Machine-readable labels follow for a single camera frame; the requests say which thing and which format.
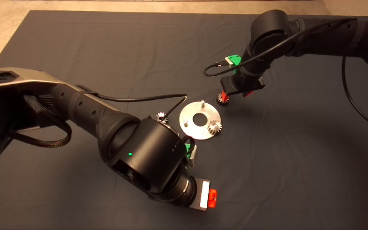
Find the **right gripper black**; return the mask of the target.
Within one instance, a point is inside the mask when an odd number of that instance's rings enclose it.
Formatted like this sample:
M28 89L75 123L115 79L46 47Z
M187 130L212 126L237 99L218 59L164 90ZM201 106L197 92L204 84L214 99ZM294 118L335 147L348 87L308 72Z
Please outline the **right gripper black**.
M236 94L247 97L253 91L261 90L266 86L261 77L226 76L221 78L220 83L223 89L220 93L220 103L228 103L229 96Z

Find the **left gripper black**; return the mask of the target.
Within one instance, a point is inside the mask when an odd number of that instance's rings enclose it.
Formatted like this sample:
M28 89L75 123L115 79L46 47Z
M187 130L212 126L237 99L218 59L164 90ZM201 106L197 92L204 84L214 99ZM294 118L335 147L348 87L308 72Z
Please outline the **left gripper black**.
M156 202L206 211L215 208L218 193L210 189L210 180L198 177L181 177L161 193L151 193L149 199Z

